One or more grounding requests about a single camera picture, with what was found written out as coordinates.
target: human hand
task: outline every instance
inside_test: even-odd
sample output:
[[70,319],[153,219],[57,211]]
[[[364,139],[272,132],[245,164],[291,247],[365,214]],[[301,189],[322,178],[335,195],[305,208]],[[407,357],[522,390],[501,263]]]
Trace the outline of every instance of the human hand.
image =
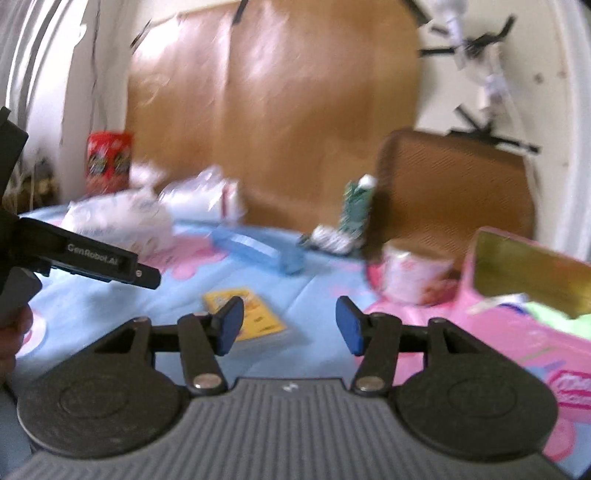
[[12,325],[0,329],[0,377],[14,370],[16,354],[32,325],[33,312],[27,305],[14,313]]

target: pink pattern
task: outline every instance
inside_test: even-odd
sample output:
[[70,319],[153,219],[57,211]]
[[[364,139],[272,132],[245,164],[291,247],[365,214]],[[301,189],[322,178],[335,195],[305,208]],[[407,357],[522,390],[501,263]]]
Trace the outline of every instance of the pink pattern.
[[336,260],[332,262],[332,266],[347,272],[361,272],[363,270],[363,265],[360,262]]
[[[369,285],[372,289],[382,296],[382,278],[384,276],[384,264],[371,264],[367,266],[365,272]],[[456,280],[444,280],[439,284],[441,293],[437,295],[436,299],[439,303],[448,303],[453,301],[457,293]]]
[[573,453],[577,430],[570,420],[558,419],[552,435],[546,443],[544,454],[553,462],[560,462]]
[[213,247],[208,237],[179,235],[175,237],[172,249],[159,252],[142,261],[158,268],[162,274],[170,270],[173,278],[183,281],[194,277],[202,265],[219,262],[227,256],[226,252]]

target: tape roll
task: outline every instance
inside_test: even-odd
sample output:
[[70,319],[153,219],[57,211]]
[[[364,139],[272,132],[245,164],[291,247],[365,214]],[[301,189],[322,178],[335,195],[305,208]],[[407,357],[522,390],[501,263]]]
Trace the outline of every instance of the tape roll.
[[421,304],[426,288],[452,268],[453,257],[413,241],[395,239],[384,244],[382,293],[390,301]]

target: red box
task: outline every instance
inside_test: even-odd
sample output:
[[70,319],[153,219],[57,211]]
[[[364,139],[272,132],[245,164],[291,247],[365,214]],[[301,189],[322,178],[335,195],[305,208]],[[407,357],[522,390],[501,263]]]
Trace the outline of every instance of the red box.
[[133,135],[127,132],[94,132],[88,137],[86,193],[90,196],[129,188]]

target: metal rivet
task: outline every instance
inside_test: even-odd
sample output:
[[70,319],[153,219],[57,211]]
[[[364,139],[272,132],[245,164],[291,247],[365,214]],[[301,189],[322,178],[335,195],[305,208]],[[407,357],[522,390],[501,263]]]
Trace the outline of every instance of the metal rivet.
[[362,392],[377,392],[384,387],[384,380],[380,377],[362,377],[355,383]]
[[222,379],[216,374],[201,374],[193,378],[193,386],[195,388],[209,390],[211,388],[219,387],[221,384]]

